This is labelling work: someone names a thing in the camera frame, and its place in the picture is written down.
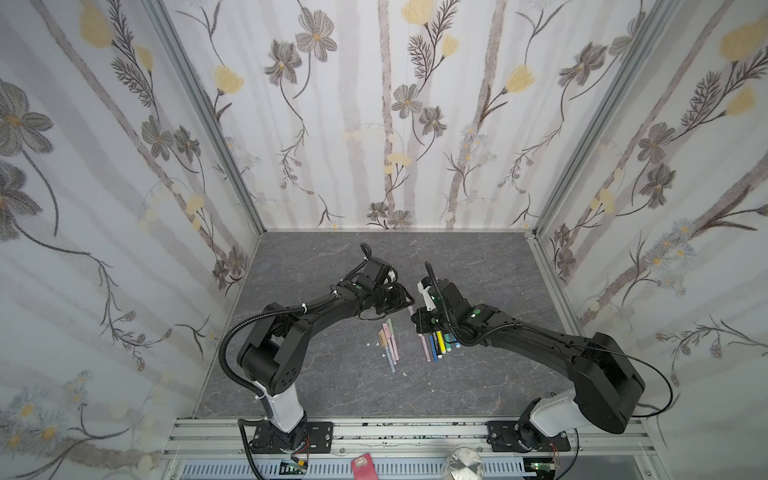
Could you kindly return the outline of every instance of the blue marker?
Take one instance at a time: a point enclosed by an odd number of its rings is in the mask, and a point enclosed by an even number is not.
[[[432,346],[432,358],[435,359],[437,362],[437,349],[435,348],[435,337],[430,335],[429,336],[429,345]]]

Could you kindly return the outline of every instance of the floral wallpaper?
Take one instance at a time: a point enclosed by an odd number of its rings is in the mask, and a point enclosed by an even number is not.
[[[767,15],[683,2],[539,232],[587,332],[672,382],[647,427],[678,480],[764,476]],[[642,373],[657,411],[667,387]]]
[[[160,478],[257,238],[141,4],[8,3],[0,45],[3,476]]]
[[[165,0],[268,228],[531,228],[648,0]]]

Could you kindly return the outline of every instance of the pastel pink pen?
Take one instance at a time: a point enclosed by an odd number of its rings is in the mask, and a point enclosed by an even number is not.
[[[389,349],[392,351],[392,361],[397,365],[397,354],[395,353],[395,344],[392,342],[392,334],[389,332],[389,326],[386,323],[382,323],[384,327],[384,337],[389,344]]]
[[[424,338],[424,336],[420,333],[419,338],[422,340],[422,346],[424,347],[424,356],[427,357],[427,362],[432,361],[432,357],[429,356],[429,349],[427,348],[427,341]]]
[[[392,326],[392,319],[387,319],[386,324],[389,327],[389,336],[392,338],[392,348],[395,350],[395,357],[400,360],[400,352],[397,351],[397,341],[395,340],[395,327]]]

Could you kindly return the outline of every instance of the yellow marker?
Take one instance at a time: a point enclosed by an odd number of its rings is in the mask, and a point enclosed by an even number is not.
[[[445,342],[442,339],[442,332],[437,332],[437,343],[440,344],[440,353],[445,353]]]

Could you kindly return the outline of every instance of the black mounting plate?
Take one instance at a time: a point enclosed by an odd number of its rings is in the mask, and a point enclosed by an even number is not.
[[[486,441],[491,445],[491,449],[494,452],[525,452],[518,444],[518,436],[515,431],[517,422],[494,421],[487,422],[486,425],[488,426],[488,438]],[[568,441],[567,436],[557,435],[550,438],[549,441],[554,443],[555,448],[559,452],[571,451],[571,443]],[[547,443],[537,452],[553,452],[552,445]]]
[[[250,452],[255,454],[285,453],[273,440],[274,426],[269,420],[264,420],[256,425],[253,440],[250,441]],[[310,455],[316,453],[330,453],[333,441],[332,422],[307,422],[306,434],[310,438]]]

